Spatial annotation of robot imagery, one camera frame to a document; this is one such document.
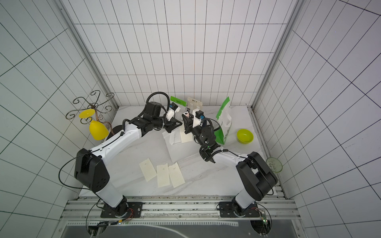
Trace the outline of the pink stapler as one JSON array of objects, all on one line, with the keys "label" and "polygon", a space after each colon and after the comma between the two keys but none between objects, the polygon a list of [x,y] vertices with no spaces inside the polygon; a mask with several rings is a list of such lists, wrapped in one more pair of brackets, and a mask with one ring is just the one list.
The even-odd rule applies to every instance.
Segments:
[{"label": "pink stapler", "polygon": [[189,112],[184,112],[184,113],[183,113],[183,117],[189,119],[189,118],[190,118],[190,114],[189,114]]}]

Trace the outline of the white paper bag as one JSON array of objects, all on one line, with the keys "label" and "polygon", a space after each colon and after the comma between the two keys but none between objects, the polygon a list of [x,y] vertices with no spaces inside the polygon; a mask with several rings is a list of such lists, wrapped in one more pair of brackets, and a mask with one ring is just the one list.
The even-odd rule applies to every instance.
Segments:
[{"label": "white paper bag", "polygon": [[180,127],[173,130],[171,133],[164,131],[162,135],[165,140],[170,159],[173,163],[195,154],[199,154],[200,145],[194,140],[187,143],[181,143]]}]

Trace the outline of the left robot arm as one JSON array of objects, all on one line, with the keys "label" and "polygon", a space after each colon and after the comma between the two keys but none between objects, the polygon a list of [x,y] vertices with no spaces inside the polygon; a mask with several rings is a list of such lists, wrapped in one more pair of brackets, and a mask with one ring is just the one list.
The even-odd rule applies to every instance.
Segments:
[{"label": "left robot arm", "polygon": [[121,213],[127,209],[127,199],[110,182],[106,166],[148,132],[161,129],[172,132],[182,125],[175,119],[175,114],[180,111],[175,103],[165,108],[164,115],[160,115],[162,109],[160,103],[146,103],[137,117],[123,120],[121,130],[114,136],[90,150],[81,149],[77,153],[74,177],[116,212]]}]

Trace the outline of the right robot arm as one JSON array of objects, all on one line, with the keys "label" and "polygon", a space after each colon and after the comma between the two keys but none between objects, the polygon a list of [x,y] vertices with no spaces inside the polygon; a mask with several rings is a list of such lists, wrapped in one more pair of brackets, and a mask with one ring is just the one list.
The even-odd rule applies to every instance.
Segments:
[{"label": "right robot arm", "polygon": [[212,119],[206,118],[202,111],[197,111],[194,115],[183,113],[182,119],[185,134],[193,135],[194,141],[200,145],[199,154],[204,161],[237,169],[244,189],[232,200],[232,209],[236,215],[242,216],[243,212],[266,195],[274,195],[273,188],[278,179],[259,153],[240,154],[220,146],[216,141]]}]

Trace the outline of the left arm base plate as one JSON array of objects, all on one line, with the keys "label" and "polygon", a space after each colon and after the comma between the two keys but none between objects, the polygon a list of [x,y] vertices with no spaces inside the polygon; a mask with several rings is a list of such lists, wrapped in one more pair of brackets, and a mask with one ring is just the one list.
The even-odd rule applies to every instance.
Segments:
[{"label": "left arm base plate", "polygon": [[101,218],[131,219],[140,218],[142,212],[142,202],[123,202],[120,206],[113,208],[105,204],[102,208]]}]

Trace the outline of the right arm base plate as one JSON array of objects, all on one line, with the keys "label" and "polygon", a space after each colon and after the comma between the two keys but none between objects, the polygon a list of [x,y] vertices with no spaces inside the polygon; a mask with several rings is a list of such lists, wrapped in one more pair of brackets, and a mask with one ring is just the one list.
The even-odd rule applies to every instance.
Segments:
[{"label": "right arm base plate", "polygon": [[236,202],[219,202],[216,205],[221,218],[259,218],[261,213],[256,203],[241,208]]}]

